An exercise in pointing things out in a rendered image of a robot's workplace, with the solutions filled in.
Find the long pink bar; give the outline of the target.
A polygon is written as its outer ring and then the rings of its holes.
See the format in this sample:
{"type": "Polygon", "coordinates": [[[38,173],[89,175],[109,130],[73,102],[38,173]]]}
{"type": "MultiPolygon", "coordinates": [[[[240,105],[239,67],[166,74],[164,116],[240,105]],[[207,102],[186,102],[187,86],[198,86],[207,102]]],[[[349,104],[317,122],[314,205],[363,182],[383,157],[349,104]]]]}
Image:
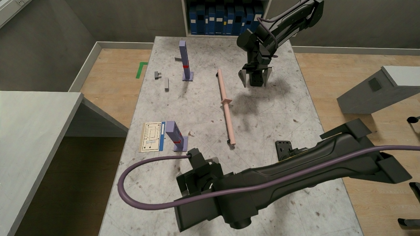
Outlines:
{"type": "Polygon", "coordinates": [[[236,141],[235,141],[235,136],[234,136],[231,117],[230,117],[230,111],[229,111],[229,106],[228,106],[228,104],[232,100],[228,99],[227,96],[226,96],[226,91],[225,91],[224,81],[223,81],[223,78],[222,78],[221,69],[218,69],[217,71],[218,72],[217,72],[216,76],[219,76],[219,83],[220,83],[220,89],[221,89],[221,95],[222,95],[221,104],[223,104],[223,106],[224,106],[227,128],[228,128],[228,133],[229,133],[229,140],[227,140],[227,143],[230,142],[230,145],[235,145],[236,141]]]}

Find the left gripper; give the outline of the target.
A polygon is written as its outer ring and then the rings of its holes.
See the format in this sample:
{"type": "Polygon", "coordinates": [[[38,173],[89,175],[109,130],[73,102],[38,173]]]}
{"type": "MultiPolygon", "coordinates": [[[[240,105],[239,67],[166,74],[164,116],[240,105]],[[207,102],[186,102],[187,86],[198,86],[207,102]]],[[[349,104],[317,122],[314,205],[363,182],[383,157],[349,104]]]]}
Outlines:
{"type": "Polygon", "coordinates": [[[218,157],[204,159],[201,153],[189,159],[193,170],[179,173],[176,176],[182,197],[197,191],[203,191],[208,181],[223,176],[222,167],[218,157]],[[210,165],[209,162],[212,164],[210,165]]]}

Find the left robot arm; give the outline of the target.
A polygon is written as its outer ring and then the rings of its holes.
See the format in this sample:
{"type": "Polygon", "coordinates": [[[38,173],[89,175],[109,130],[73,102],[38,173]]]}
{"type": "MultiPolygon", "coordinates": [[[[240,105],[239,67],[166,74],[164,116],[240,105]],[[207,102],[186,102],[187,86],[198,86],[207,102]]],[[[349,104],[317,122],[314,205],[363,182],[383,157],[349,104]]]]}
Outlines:
{"type": "Polygon", "coordinates": [[[258,215],[259,210],[281,197],[337,178],[389,184],[412,179],[393,155],[383,151],[366,153],[365,149],[375,147],[366,136],[370,133],[357,118],[321,134],[322,140],[327,139],[313,148],[292,149],[290,141],[276,141],[278,163],[225,174],[208,181],[202,192],[177,199],[235,188],[248,189],[174,207],[179,232],[219,216],[230,227],[243,229],[252,223],[251,217],[258,215]]]}

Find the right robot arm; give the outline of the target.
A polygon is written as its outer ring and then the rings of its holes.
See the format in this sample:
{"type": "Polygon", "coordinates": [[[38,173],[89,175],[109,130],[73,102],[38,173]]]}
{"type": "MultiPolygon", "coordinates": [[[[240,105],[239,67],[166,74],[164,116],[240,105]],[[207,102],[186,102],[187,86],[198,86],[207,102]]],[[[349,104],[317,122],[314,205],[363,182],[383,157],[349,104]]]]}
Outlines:
{"type": "MultiPolygon", "coordinates": [[[[277,19],[275,22],[263,22],[263,24],[276,38],[278,49],[296,33],[313,27],[321,19],[323,10],[324,0],[300,0],[285,12],[267,19],[269,21],[277,19]]],[[[250,52],[255,54],[259,49],[267,49],[271,54],[275,48],[275,41],[261,25],[258,25],[254,32],[246,29],[244,33],[241,33],[237,38],[237,46],[247,54],[250,52]]],[[[271,58],[262,57],[260,53],[257,60],[261,65],[269,65],[271,62],[271,58]]],[[[263,84],[262,73],[261,70],[254,70],[251,74],[251,83],[263,84]]]]}

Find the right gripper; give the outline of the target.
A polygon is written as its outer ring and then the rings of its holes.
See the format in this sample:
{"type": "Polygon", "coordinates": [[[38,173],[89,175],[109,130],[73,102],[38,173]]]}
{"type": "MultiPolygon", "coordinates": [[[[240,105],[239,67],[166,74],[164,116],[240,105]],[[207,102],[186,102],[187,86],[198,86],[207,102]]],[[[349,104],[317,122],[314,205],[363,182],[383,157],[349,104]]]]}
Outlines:
{"type": "Polygon", "coordinates": [[[239,71],[238,76],[240,77],[241,81],[243,82],[244,88],[246,87],[246,74],[252,74],[254,70],[264,70],[262,73],[264,87],[267,86],[268,78],[272,72],[272,67],[268,67],[268,65],[261,65],[259,64],[257,57],[258,53],[262,57],[269,57],[270,53],[267,49],[259,49],[258,52],[254,54],[254,52],[250,52],[247,54],[247,62],[242,70],[239,71]]]}

